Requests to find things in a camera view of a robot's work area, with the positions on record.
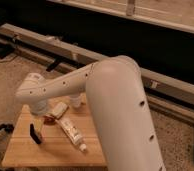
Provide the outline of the yellow wooden stick tool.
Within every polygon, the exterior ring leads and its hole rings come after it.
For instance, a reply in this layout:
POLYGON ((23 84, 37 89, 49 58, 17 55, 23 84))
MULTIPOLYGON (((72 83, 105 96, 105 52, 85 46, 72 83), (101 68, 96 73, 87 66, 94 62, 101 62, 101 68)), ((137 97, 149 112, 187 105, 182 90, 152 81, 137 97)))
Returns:
POLYGON ((40 132, 42 130, 43 123, 44 123, 44 119, 42 117, 38 117, 38 116, 34 117, 33 124, 37 132, 40 132))

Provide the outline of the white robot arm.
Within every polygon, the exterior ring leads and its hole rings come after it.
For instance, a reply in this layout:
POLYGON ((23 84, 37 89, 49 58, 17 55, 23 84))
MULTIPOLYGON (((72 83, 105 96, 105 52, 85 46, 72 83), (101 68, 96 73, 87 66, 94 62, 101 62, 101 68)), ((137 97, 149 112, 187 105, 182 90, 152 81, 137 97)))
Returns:
POLYGON ((30 73, 16 97, 38 116, 50 98, 82 92, 109 171, 166 171, 141 69, 130 57, 107 58, 51 80, 30 73))

